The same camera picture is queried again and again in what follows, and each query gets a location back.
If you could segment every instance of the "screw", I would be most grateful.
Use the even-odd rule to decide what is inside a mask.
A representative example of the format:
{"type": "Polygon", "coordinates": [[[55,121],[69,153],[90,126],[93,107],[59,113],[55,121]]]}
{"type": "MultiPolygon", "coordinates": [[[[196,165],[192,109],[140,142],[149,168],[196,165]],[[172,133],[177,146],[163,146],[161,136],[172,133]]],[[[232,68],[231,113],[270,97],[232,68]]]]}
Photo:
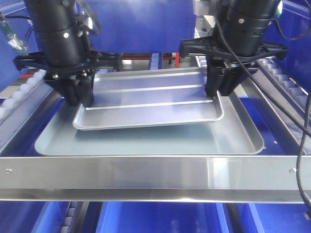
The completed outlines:
{"type": "Polygon", "coordinates": [[[63,37],[67,39],[69,37],[69,33],[64,33],[63,37]]]}
{"type": "Polygon", "coordinates": [[[78,32],[78,37],[81,37],[83,35],[83,31],[78,32]]]}
{"type": "Polygon", "coordinates": [[[297,169],[293,167],[293,168],[291,168],[291,169],[289,170],[289,172],[290,172],[290,173],[295,173],[295,172],[297,172],[297,169]]]}

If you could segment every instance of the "stainless steel frame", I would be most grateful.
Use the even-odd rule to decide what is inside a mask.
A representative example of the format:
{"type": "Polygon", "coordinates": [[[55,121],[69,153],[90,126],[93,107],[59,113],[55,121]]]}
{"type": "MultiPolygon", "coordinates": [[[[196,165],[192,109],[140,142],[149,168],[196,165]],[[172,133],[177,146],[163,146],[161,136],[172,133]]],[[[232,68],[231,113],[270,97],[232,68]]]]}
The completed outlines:
{"type": "MultiPolygon", "coordinates": [[[[255,86],[244,83],[244,88],[264,117],[272,120],[271,131],[283,136],[280,141],[288,140],[284,145],[296,148],[297,138],[282,115],[255,86]]],[[[50,114],[47,103],[55,106],[59,100],[50,92],[45,95],[32,119],[50,114]]],[[[24,120],[23,130],[2,144],[2,156],[14,155],[8,148],[23,140],[27,129],[36,129],[28,118],[24,120]]],[[[0,130],[9,133],[8,125],[0,125],[0,130]]],[[[302,202],[295,160],[294,155],[1,157],[0,200],[302,202]]],[[[311,156],[305,156],[303,184],[311,194],[310,165],[311,156]]]]}

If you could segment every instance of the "aluminum tray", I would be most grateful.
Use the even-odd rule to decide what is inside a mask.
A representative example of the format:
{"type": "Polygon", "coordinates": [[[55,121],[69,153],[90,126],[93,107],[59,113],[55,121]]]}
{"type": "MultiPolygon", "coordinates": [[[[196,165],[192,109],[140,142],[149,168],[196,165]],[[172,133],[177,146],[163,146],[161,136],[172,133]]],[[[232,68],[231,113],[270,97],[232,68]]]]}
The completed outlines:
{"type": "Polygon", "coordinates": [[[197,67],[98,74],[94,104],[80,105],[73,125],[106,130],[219,120],[219,96],[207,97],[205,83],[206,71],[197,67]]]}
{"type": "Polygon", "coordinates": [[[72,126],[76,107],[63,105],[35,143],[46,156],[208,156],[256,154],[263,139],[235,96],[221,97],[225,116],[187,125],[80,131],[72,126]]]}

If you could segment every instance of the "blue panel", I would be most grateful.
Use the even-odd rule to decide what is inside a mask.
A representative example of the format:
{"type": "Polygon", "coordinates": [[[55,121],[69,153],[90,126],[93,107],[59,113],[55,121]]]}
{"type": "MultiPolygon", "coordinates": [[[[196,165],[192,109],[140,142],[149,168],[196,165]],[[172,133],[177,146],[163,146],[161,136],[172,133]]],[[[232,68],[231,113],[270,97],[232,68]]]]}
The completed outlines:
{"type": "MultiPolygon", "coordinates": [[[[310,24],[310,15],[306,7],[284,0],[283,13],[279,19],[281,28],[287,37],[295,37],[305,32],[310,24]]],[[[311,33],[297,41],[287,41],[278,34],[272,24],[265,40],[278,42],[289,48],[289,53],[279,65],[305,89],[311,89],[311,33]]]]}
{"type": "Polygon", "coordinates": [[[0,231],[2,233],[30,233],[45,202],[1,201],[0,231]]]}
{"type": "Polygon", "coordinates": [[[181,39],[193,38],[192,0],[89,0],[103,31],[92,36],[106,52],[177,52],[181,39]]]}
{"type": "Polygon", "coordinates": [[[106,202],[96,233],[229,233],[220,203],[106,202]]]}
{"type": "Polygon", "coordinates": [[[284,151],[278,144],[274,143],[276,139],[273,137],[252,101],[249,98],[240,98],[240,100],[247,109],[248,114],[252,118],[264,140],[265,149],[263,149],[259,154],[283,155],[284,151]]]}
{"type": "Polygon", "coordinates": [[[68,201],[46,202],[31,233],[59,233],[68,206],[68,201]]]}
{"type": "MultiPolygon", "coordinates": [[[[27,10],[24,7],[24,3],[19,1],[9,5],[12,2],[16,1],[1,1],[0,2],[0,11],[3,14],[9,15],[28,15],[27,10]]],[[[21,40],[24,39],[26,32],[30,28],[30,24],[25,19],[8,19],[8,22],[12,25],[13,29],[19,36],[21,40]]],[[[35,43],[35,38],[32,35],[28,43],[29,52],[37,51],[37,46],[35,43]]],[[[0,32],[0,91],[4,90],[7,86],[13,83],[22,73],[25,71],[17,71],[13,59],[17,56],[15,50],[7,44],[6,37],[0,32]]]]}
{"type": "Polygon", "coordinates": [[[304,204],[238,204],[245,233],[309,233],[304,204]]]}

